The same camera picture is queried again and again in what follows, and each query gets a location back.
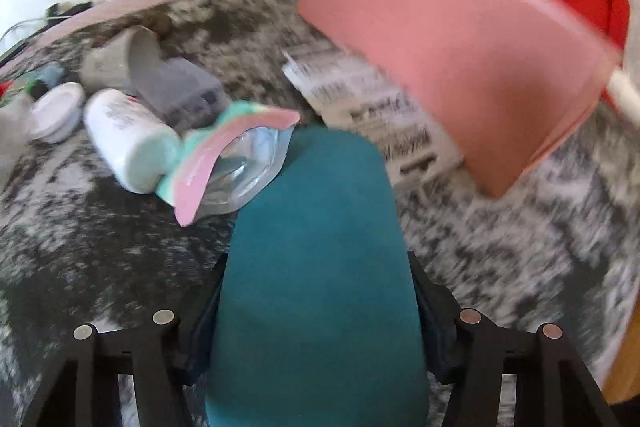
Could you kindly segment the teal glasses case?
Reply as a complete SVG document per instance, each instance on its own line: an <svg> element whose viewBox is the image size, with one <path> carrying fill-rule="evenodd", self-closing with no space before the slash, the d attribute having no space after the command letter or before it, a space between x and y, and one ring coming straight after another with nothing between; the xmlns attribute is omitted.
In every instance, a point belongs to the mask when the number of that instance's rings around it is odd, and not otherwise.
<svg viewBox="0 0 640 427"><path fill-rule="evenodd" d="M422 426L416 294L383 159L367 140L293 133L238 214L210 355L213 426Z"/></svg>

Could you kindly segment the pastel rainbow clear pouch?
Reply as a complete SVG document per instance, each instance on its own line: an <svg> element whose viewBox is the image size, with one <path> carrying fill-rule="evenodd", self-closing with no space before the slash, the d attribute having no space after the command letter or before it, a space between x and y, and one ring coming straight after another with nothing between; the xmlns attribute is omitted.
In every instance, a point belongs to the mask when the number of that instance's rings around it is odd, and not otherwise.
<svg viewBox="0 0 640 427"><path fill-rule="evenodd" d="M155 194L182 227L239 210L279 174L299 121L293 109L231 103L214 124L184 136L177 164Z"/></svg>

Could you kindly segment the white bottle with label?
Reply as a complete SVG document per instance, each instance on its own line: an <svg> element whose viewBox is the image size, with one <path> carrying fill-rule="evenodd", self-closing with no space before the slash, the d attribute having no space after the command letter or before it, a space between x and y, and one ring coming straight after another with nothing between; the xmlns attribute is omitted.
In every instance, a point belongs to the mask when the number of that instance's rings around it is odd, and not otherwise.
<svg viewBox="0 0 640 427"><path fill-rule="evenodd" d="M115 179L131 193L154 192L176 165L179 135L130 95L96 92L85 106L84 124Z"/></svg>

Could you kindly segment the grey rectangular case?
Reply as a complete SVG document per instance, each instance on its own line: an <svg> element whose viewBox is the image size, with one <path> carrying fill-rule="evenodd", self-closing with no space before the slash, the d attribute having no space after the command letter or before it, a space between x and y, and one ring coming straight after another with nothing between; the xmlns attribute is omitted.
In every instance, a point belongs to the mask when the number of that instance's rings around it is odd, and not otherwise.
<svg viewBox="0 0 640 427"><path fill-rule="evenodd" d="M144 105L179 134L210 126L231 104L220 80L182 57L146 66L131 80Z"/></svg>

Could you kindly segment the white battery card pack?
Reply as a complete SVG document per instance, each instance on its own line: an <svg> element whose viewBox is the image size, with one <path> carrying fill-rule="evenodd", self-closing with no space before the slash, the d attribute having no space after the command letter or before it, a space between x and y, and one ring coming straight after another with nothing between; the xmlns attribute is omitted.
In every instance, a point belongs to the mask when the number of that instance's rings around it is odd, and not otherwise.
<svg viewBox="0 0 640 427"><path fill-rule="evenodd" d="M326 127L359 134L384 158L403 190L461 166L463 156L440 124L362 57L328 42L282 51L283 74Z"/></svg>

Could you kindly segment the white round jar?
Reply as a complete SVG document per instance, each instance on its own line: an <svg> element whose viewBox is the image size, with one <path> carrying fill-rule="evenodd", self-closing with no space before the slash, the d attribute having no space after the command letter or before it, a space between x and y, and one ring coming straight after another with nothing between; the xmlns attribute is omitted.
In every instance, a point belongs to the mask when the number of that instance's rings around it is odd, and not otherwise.
<svg viewBox="0 0 640 427"><path fill-rule="evenodd" d="M66 140L79 124L85 98L77 82L61 83L43 95L32 106L30 139L47 144Z"/></svg>

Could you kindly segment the grey cup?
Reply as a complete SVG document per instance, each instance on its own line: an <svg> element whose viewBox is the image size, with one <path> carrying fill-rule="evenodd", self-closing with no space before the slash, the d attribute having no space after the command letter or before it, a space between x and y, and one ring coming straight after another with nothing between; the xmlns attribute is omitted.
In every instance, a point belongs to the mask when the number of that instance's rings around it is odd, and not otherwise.
<svg viewBox="0 0 640 427"><path fill-rule="evenodd" d="M80 83L88 93L102 89L130 93L134 90L134 80L157 68L161 61L154 32L143 26L132 26L87 53L79 69Z"/></svg>

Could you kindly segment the white folded paper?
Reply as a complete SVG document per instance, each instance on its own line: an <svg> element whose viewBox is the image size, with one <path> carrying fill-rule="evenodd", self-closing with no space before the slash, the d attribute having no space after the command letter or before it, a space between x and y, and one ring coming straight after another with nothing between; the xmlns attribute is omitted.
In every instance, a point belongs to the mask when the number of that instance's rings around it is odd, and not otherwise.
<svg viewBox="0 0 640 427"><path fill-rule="evenodd" d="M639 90L623 69L616 68L612 72L610 81L606 86L606 95L611 99L611 103L617 112L629 124L636 128L640 126Z"/></svg>

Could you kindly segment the colourful small toy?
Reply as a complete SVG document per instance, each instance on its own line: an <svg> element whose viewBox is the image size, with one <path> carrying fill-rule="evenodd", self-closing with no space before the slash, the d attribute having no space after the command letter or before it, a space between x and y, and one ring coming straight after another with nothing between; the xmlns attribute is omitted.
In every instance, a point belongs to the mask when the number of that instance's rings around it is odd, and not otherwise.
<svg viewBox="0 0 640 427"><path fill-rule="evenodd" d="M65 75L65 69L57 62L41 66L14 80L2 83L1 104L6 105L21 93L28 94L34 101L58 86Z"/></svg>

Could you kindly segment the pink storage box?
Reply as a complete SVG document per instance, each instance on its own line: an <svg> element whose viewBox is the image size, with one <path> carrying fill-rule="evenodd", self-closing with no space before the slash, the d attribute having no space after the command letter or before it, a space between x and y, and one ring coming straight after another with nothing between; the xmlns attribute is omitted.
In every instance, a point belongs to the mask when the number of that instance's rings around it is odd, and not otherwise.
<svg viewBox="0 0 640 427"><path fill-rule="evenodd" d="M298 10L404 87L494 197L589 117L620 64L559 0L299 0Z"/></svg>

